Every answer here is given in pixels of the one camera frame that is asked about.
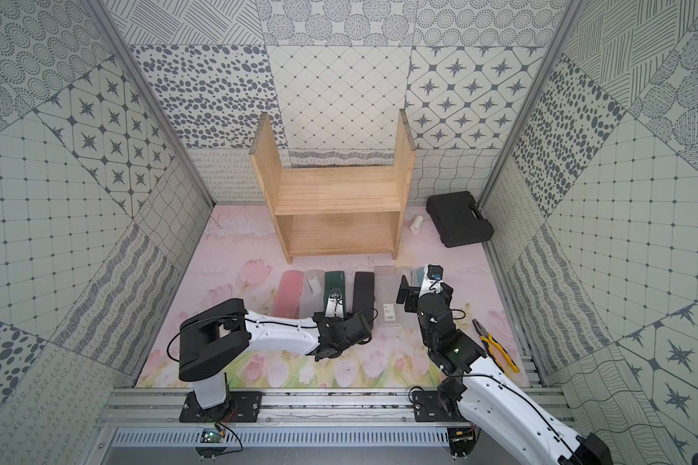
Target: yellow pliers handle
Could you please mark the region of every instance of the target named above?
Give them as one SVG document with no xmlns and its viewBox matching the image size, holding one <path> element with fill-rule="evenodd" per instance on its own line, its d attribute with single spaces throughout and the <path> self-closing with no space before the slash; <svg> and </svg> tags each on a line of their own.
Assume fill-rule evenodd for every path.
<svg viewBox="0 0 698 465">
<path fill-rule="evenodd" d="M 504 356 L 504 360 L 507 361 L 507 365 L 509 365 L 509 367 L 512 369 L 512 371 L 514 373 L 520 372 L 520 368 L 518 368 L 517 365 L 514 365 L 514 362 L 512 361 L 512 357 L 509 356 L 507 351 L 502 347 L 502 345 L 499 342 L 496 342 L 496 339 L 493 339 L 491 334 L 489 334 L 486 337 L 481 336 L 481 340 L 484 341 L 485 343 L 489 344 L 490 347 L 497 348 L 502 353 L 502 355 Z M 494 362 L 496 362 L 496 364 L 499 365 L 499 362 L 493 356 L 493 353 L 491 354 L 491 358 L 493 358 Z"/>
</svg>

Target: white roll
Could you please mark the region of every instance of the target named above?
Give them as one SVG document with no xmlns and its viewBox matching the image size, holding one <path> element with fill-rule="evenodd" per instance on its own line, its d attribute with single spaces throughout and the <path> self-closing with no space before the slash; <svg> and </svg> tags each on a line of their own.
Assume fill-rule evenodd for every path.
<svg viewBox="0 0 698 465">
<path fill-rule="evenodd" d="M 421 231 L 421 223 L 424 221 L 424 217 L 421 215 L 416 215 L 414 221 L 411 222 L 411 232 L 416 234 Z"/>
</svg>

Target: wooden shelf board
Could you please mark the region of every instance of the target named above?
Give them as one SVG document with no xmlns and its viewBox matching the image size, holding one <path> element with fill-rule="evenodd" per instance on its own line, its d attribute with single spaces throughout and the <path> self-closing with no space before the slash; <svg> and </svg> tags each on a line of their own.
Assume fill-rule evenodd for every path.
<svg viewBox="0 0 698 465">
<path fill-rule="evenodd" d="M 282 170 L 275 215 L 400 211 L 393 167 Z"/>
<path fill-rule="evenodd" d="M 392 253 L 400 212 L 295 215 L 287 254 Z"/>
</svg>

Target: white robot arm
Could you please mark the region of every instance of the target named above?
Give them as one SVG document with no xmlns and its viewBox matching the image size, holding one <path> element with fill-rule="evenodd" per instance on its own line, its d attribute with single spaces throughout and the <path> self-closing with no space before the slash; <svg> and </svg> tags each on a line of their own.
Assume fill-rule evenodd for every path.
<svg viewBox="0 0 698 465">
<path fill-rule="evenodd" d="M 595 434 L 582 437 L 556 420 L 517 387 L 493 357 L 457 329 L 449 303 L 453 288 L 442 281 L 442 267 L 428 265 L 420 287 L 401 281 L 398 303 L 416 312 L 431 360 L 447 375 L 437 387 L 438 402 L 450 420 L 480 426 L 524 465 L 612 465 L 610 451 Z M 246 311 L 230 299 L 181 324 L 179 378 L 194 386 L 209 416 L 227 414 L 223 368 L 244 351 L 288 350 L 336 358 L 371 339 L 360 313 L 347 318 L 316 313 L 311 319 L 280 319 Z"/>
</svg>

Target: pink floral mat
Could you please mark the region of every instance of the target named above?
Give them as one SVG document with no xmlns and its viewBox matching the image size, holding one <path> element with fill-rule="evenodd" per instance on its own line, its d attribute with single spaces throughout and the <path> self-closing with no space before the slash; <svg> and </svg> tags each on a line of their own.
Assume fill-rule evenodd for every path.
<svg viewBox="0 0 698 465">
<path fill-rule="evenodd" d="M 425 220 L 421 232 L 411 233 L 416 215 Z M 385 255 L 296 257 L 287 265 L 266 206 L 217 205 L 191 260 L 158 339 L 142 369 L 138 388 L 180 388 L 178 363 L 166 355 L 168 341 L 182 321 L 229 298 L 242 298 L 245 308 L 269 314 L 279 280 L 288 269 L 343 270 L 347 281 L 354 272 L 375 266 L 444 267 L 445 282 L 454 289 L 453 308 L 466 312 L 458 326 L 478 341 L 471 319 L 492 332 L 522 368 L 512 330 L 491 269 L 480 244 L 446 248 L 422 207 L 406 210 L 398 259 Z M 171 346 L 178 355 L 178 340 Z M 408 388 L 434 387 L 444 375 L 427 356 L 417 327 L 376 328 L 369 344 L 354 346 L 339 358 L 319 362 L 312 357 L 280 351 L 243 353 L 227 368 L 233 388 Z M 508 375 L 518 386 L 528 386 L 525 371 Z"/>
</svg>

